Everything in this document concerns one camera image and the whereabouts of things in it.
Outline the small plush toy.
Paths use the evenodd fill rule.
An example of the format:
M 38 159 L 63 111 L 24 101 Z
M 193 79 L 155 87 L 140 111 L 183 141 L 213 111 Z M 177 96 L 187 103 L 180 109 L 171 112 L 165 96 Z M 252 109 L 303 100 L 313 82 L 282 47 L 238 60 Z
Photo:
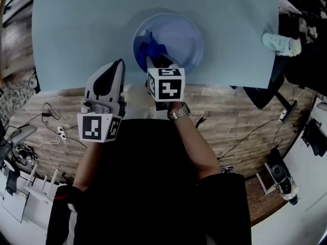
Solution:
M 274 50 L 278 56 L 294 57 L 301 53 L 301 40 L 265 33 L 262 35 L 262 43 L 265 47 Z

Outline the black bag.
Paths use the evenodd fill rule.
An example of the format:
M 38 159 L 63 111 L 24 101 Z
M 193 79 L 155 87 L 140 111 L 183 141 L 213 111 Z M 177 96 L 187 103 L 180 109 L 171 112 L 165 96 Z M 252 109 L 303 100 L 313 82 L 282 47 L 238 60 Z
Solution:
M 321 131 L 322 123 L 312 118 L 305 126 L 301 139 L 307 145 L 311 146 L 315 156 L 323 157 L 327 152 L 327 136 Z

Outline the black office chair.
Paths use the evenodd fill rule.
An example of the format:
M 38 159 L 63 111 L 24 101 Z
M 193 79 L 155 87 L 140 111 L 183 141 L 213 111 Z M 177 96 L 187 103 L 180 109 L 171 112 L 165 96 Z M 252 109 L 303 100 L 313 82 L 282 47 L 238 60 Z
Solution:
M 302 51 L 294 57 L 278 56 L 269 85 L 245 87 L 244 91 L 258 109 L 276 97 L 287 110 L 286 123 L 297 107 L 297 99 L 288 102 L 279 89 L 287 80 L 299 88 L 310 88 L 327 96 L 327 0 L 278 0 L 278 33 L 301 40 Z

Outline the person's black shirt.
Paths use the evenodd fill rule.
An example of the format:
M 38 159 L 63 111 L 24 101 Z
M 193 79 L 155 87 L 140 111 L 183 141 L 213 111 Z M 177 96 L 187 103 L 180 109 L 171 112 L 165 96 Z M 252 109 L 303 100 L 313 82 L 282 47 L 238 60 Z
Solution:
M 46 245 L 252 245 L 244 177 L 199 177 L 173 121 L 127 119 L 85 190 L 57 189 Z

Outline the white furniture frame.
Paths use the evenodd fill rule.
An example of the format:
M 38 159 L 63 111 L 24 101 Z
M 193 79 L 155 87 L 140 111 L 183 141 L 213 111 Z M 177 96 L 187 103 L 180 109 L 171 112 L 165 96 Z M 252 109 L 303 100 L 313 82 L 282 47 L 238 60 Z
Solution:
M 54 192 L 55 192 L 55 182 L 57 180 L 57 176 L 60 172 L 60 170 L 57 168 L 55 169 L 51 181 L 50 181 L 50 185 L 48 187 L 48 189 L 45 189 L 45 185 L 48 182 L 48 176 L 46 175 L 45 178 L 43 179 L 42 185 L 41 187 L 34 187 L 34 185 L 32 184 L 33 178 L 36 176 L 36 171 L 38 169 L 38 164 L 35 164 L 30 175 L 29 178 L 27 179 L 27 182 L 25 184 L 25 189 L 29 192 L 29 194 L 31 194 L 32 196 L 34 196 L 36 199 L 40 200 L 41 202 L 45 203 L 45 204 L 53 204 L 54 201 Z

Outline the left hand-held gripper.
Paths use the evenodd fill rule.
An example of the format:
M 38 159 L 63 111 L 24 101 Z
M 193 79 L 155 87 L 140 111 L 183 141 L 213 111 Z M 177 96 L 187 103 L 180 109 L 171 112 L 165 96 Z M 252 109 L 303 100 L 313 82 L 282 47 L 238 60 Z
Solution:
M 127 105 L 124 98 L 119 100 L 124 80 L 123 59 L 102 66 L 88 79 L 85 88 L 86 99 L 81 101 L 81 112 L 77 114 L 80 140 L 115 140 Z

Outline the pale blue big plate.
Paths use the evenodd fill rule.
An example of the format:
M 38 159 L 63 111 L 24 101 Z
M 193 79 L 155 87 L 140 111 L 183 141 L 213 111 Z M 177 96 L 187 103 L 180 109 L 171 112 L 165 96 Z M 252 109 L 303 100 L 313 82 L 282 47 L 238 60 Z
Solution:
M 145 57 L 141 56 L 149 43 L 165 48 L 168 57 L 189 75 L 200 64 L 204 53 L 203 37 L 197 26 L 176 13 L 160 13 L 145 20 L 135 32 L 132 51 L 139 67 L 146 71 Z

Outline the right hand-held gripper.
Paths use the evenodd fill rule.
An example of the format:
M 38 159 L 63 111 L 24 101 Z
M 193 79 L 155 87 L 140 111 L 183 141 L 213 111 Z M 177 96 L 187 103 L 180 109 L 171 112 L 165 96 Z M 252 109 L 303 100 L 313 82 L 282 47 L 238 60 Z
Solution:
M 168 110 L 166 103 L 182 102 L 185 89 L 185 71 L 179 62 L 161 54 L 152 61 L 146 57 L 148 92 L 155 100 L 156 110 Z

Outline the white stool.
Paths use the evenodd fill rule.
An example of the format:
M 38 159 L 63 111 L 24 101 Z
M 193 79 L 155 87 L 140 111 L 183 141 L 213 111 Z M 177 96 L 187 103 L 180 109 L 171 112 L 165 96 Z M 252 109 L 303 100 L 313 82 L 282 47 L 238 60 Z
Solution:
M 271 173 L 271 168 L 267 162 L 264 163 L 266 170 L 261 173 L 256 173 L 256 177 L 264 191 L 265 195 L 272 193 L 275 188 L 275 180 Z

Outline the person's left forearm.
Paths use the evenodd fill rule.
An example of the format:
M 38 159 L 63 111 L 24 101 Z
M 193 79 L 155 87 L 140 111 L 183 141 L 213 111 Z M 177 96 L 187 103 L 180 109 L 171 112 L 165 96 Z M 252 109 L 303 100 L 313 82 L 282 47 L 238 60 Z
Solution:
M 76 170 L 73 186 L 81 191 L 85 191 L 94 181 L 99 169 L 104 153 L 105 144 L 91 142 Z

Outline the blue cloth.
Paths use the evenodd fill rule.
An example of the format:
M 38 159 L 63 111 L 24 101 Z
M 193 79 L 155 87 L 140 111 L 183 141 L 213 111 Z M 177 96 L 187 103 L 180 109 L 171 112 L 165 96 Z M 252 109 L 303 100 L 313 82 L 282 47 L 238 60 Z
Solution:
M 167 55 L 167 49 L 163 44 L 158 44 L 153 37 L 152 32 L 149 33 L 150 41 L 142 42 L 138 53 L 137 53 L 137 63 L 141 68 L 147 68 L 146 58 L 150 57 L 151 59 L 159 59 L 161 55 Z

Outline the person's right forearm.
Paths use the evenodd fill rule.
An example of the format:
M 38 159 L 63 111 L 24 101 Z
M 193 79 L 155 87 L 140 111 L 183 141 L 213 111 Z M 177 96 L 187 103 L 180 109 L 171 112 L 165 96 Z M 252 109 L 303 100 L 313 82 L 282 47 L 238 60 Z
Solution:
M 174 120 L 188 157 L 194 164 L 199 179 L 220 173 L 216 155 L 188 114 Z

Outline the grey office chair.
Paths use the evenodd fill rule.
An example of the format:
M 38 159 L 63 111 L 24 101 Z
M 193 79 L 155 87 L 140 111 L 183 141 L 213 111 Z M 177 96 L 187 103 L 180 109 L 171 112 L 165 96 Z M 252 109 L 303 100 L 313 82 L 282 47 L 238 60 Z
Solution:
M 14 130 L 9 134 L 7 139 L 3 139 L 1 141 L 0 147 L 6 145 L 11 145 L 11 146 L 17 145 L 18 143 L 22 142 L 36 131 L 37 131 L 37 127 L 34 125 L 24 125 L 19 128 L 16 128 L 16 130 Z

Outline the black grey device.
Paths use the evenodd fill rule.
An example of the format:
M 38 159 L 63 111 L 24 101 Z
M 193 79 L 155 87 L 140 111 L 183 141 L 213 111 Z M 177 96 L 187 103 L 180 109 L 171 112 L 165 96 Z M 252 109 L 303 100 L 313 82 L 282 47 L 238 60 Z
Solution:
M 280 192 L 284 200 L 291 205 L 296 205 L 298 203 L 298 187 L 277 147 L 271 150 L 267 162 L 275 182 L 275 188 Z

